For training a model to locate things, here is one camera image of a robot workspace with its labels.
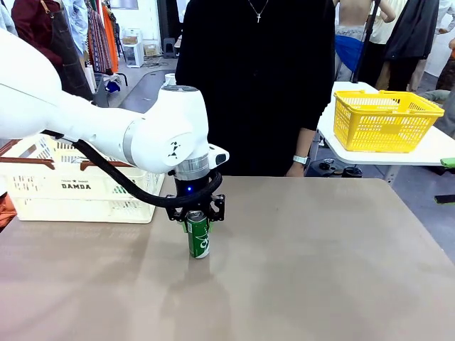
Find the brown table surface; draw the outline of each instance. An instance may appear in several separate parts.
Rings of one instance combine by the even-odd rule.
[[[148,225],[13,221],[0,340],[455,340],[455,267],[385,182],[221,192],[227,219],[199,261],[161,209]]]

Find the can lid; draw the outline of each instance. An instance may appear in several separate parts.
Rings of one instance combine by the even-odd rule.
[[[190,211],[186,214],[186,219],[192,222],[202,222],[205,219],[205,215],[202,211]]]

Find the white plastic basket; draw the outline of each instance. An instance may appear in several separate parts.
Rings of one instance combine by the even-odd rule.
[[[20,220],[146,224],[155,207],[132,197],[68,144],[36,135],[7,145],[0,176]],[[112,161],[142,190],[158,195],[164,175]]]

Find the black shirt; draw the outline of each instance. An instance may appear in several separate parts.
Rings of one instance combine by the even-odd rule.
[[[265,0],[251,0],[257,12]],[[176,79],[205,100],[210,143],[225,175],[283,176],[300,128],[316,130],[331,100],[332,0],[191,0]]]

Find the soda can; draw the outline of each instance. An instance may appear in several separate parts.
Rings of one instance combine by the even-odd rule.
[[[201,211],[190,211],[186,215],[186,230],[190,254],[196,259],[205,258],[210,252],[208,241],[209,221]]]

